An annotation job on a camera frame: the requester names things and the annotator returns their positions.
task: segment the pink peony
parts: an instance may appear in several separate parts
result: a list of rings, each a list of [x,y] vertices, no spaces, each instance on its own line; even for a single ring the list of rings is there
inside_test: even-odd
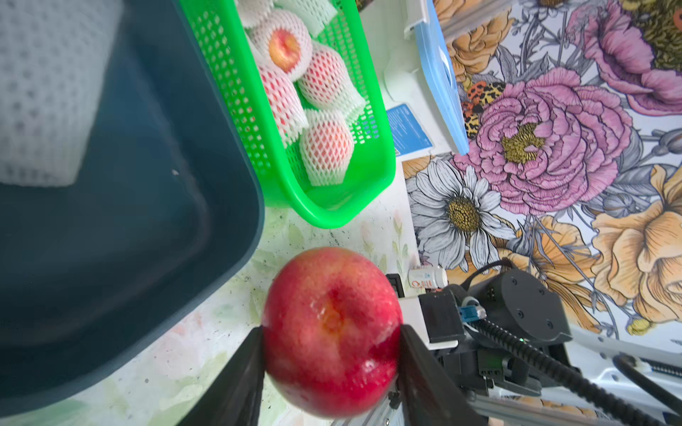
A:
[[[566,34],[575,45],[584,44],[584,55],[596,61],[599,76],[625,94],[633,110],[682,114],[682,75],[652,67],[653,50],[631,21],[617,0],[601,7],[587,3],[573,11]]]
[[[472,165],[501,193],[504,209],[525,215],[559,211],[604,191],[632,125],[617,95],[580,86],[578,74],[563,68],[507,84],[479,120],[469,154],[453,163],[460,170]]]

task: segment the dark blue plastic bin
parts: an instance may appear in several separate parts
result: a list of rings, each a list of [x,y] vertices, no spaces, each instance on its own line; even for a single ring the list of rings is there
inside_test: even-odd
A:
[[[234,275],[262,229],[179,6],[130,0],[77,182],[0,185],[0,417],[121,367]]]

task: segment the yellow flower center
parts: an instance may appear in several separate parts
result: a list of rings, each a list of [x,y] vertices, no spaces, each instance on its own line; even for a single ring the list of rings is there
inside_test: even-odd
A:
[[[450,222],[463,232],[474,232],[481,226],[481,216],[473,201],[465,197],[455,197],[447,205]]]
[[[542,7],[559,7],[563,4],[563,0],[537,0],[537,4]]]
[[[512,163],[526,164],[537,158],[537,152],[526,152],[526,148],[533,145],[542,148],[545,145],[544,138],[538,138],[534,131],[537,123],[522,124],[518,133],[511,138],[502,138],[502,149],[505,151],[505,159]]]
[[[627,332],[633,336],[643,336],[647,334],[656,324],[645,320],[644,318],[637,318],[632,320],[632,323],[627,326]]]
[[[640,0],[632,24],[653,50],[654,68],[682,73],[682,1]]]

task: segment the blue connector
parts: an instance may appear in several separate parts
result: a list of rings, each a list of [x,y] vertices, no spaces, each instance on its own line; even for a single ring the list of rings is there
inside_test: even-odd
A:
[[[478,321],[487,316],[486,310],[480,305],[460,306],[458,309],[460,310],[462,322]]]

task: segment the black cable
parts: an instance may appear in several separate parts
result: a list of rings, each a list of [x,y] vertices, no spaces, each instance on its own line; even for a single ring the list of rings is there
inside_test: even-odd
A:
[[[473,281],[474,278],[476,278],[478,275],[483,273],[484,271],[487,271],[490,268],[494,267],[507,267],[510,269],[516,269],[516,265],[509,260],[508,258],[502,258],[500,260],[495,260],[494,262],[488,263],[486,266],[482,267],[481,269],[477,269],[476,272],[468,276],[464,282],[460,284],[460,287],[464,288],[466,291],[469,291],[469,287],[471,286],[471,282]]]
[[[601,408],[624,424],[630,426],[664,426],[664,423],[590,382],[577,371],[566,367],[551,356],[545,355],[492,322],[478,320],[470,322],[469,325],[500,345],[502,349],[526,361],[531,367],[540,370],[561,386]]]
[[[660,362],[654,361],[652,359],[642,358],[642,361],[649,364],[651,366],[651,369],[653,371],[656,371],[657,373],[669,374],[671,376],[677,376],[677,377],[682,378],[682,368],[680,368],[680,367],[676,367],[674,365],[669,365],[669,364],[665,364],[665,363],[660,363]]]
[[[619,372],[642,388],[643,391],[658,399],[662,404],[665,404],[677,414],[682,415],[682,401],[637,371],[633,366],[634,363],[635,360],[630,355],[620,354],[613,357],[613,365],[616,366]]]

